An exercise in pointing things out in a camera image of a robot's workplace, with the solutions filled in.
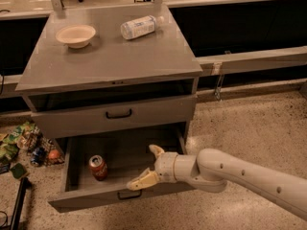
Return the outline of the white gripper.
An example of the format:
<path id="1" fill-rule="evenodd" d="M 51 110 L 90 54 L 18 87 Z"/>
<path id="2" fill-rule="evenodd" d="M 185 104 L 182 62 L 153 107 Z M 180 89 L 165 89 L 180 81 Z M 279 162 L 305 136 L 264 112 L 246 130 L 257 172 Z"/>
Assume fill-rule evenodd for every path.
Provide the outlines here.
<path id="1" fill-rule="evenodd" d="M 150 188 L 160 183 L 176 183 L 175 162 L 178 157 L 176 152 L 165 152 L 158 145 L 149 145 L 151 153 L 156 158 L 154 163 L 155 171 L 147 168 L 138 177 L 127 183 L 127 188 L 131 191 L 138 191 Z"/>

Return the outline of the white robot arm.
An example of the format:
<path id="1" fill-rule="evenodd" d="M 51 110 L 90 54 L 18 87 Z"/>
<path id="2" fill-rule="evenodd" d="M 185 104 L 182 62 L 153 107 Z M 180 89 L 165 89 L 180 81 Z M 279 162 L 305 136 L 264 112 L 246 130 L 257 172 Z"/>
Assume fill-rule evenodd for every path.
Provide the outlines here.
<path id="1" fill-rule="evenodd" d="M 218 149 L 196 155 L 168 152 L 151 145 L 154 169 L 146 169 L 127 183 L 131 191 L 158 183 L 184 182 L 195 189 L 219 193 L 231 181 L 245 187 L 297 217 L 307 219 L 307 180 L 249 163 Z"/>

